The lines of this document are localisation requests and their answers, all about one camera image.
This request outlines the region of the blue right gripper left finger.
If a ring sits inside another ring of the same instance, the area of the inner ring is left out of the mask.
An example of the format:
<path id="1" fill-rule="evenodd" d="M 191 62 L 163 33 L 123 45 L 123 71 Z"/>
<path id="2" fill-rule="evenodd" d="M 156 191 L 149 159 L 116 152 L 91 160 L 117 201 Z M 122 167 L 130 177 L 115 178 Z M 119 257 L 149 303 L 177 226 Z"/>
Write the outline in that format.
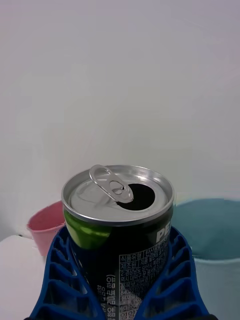
<path id="1" fill-rule="evenodd" d="M 66 227 L 60 229 L 50 245 L 40 295 L 28 319 L 106 319 L 97 297 L 75 263 Z"/>

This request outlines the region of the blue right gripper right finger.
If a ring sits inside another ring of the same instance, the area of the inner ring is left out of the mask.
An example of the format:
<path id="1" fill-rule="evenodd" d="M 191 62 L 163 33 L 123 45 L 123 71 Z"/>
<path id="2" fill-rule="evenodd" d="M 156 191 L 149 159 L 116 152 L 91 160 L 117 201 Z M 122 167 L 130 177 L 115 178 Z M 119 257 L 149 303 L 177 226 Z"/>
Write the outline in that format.
<path id="1" fill-rule="evenodd" d="M 192 250 L 171 228 L 168 260 L 136 313 L 137 320 L 214 320 L 201 298 Z"/>

